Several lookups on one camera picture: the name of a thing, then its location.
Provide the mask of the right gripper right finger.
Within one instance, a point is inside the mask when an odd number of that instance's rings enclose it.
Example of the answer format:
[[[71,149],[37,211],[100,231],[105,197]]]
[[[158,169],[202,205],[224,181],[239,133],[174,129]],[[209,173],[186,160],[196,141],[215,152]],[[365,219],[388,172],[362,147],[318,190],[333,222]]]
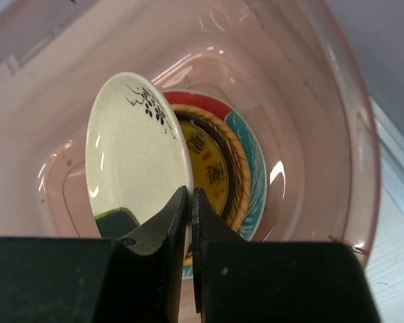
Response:
[[[380,321],[352,247],[247,242],[201,188],[192,209],[195,306],[203,322]]]

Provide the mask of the yellow patterned plate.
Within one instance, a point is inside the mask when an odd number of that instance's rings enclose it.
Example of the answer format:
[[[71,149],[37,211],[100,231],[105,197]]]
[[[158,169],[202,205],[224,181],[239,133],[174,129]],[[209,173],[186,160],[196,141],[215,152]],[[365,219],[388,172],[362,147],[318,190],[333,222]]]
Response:
[[[226,140],[207,121],[178,112],[187,143],[194,183],[202,188],[217,215],[226,220],[235,201],[236,177]]]

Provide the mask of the woven bamboo plate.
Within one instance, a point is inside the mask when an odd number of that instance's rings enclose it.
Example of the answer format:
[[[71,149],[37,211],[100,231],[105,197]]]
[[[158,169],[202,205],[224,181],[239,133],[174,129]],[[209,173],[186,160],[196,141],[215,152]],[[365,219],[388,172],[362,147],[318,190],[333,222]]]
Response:
[[[232,162],[234,164],[236,192],[232,212],[224,221],[234,231],[237,231],[240,228],[248,210],[251,188],[250,167],[240,140],[232,129],[225,123],[225,121],[209,111],[188,104],[173,104],[172,108],[175,114],[178,112],[184,112],[186,114],[202,118],[212,125],[214,129],[219,132],[222,138],[226,140],[226,145],[232,154]]]

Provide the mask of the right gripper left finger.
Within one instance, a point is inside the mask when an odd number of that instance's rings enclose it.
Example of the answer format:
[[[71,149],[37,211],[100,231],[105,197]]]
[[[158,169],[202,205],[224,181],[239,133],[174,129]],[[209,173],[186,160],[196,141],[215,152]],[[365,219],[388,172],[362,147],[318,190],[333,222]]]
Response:
[[[176,322],[187,207],[119,240],[0,237],[0,322]]]

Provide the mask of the cream plate with black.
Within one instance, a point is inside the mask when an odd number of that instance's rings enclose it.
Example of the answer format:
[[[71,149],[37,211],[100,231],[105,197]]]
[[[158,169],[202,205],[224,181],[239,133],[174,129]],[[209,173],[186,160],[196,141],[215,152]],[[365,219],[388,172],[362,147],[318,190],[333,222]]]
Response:
[[[100,89],[88,121],[86,182],[101,237],[119,239],[195,187],[187,144],[164,95],[132,72]]]

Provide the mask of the red and teal plate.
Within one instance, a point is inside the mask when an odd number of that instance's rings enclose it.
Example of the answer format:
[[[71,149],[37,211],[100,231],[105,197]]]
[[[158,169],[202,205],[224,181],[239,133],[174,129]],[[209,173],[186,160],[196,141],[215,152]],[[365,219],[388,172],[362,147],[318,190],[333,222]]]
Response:
[[[197,92],[172,90],[165,97],[173,104],[188,104],[209,111],[225,121],[240,140],[248,159],[251,176],[250,203],[246,216],[235,231],[246,241],[253,239],[261,222],[267,198],[267,173],[263,152],[248,123],[231,105],[211,96]]]

